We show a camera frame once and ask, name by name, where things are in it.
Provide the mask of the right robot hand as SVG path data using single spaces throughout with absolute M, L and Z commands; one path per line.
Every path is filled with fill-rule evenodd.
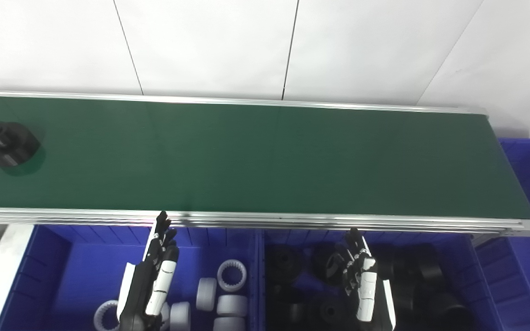
M 334 263 L 347 299 L 350 331 L 393 331 L 396 312 L 391 282 L 380 276 L 379 262 L 357 228 L 350 228 L 344 243 L 335 245 Z

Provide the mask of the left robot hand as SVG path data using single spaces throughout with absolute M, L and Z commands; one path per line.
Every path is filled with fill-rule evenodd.
M 160 331 L 168 314 L 164 306 L 179 259 L 177 230 L 165 211 L 156 217 L 139 264 L 127 263 L 116 316 L 121 331 Z

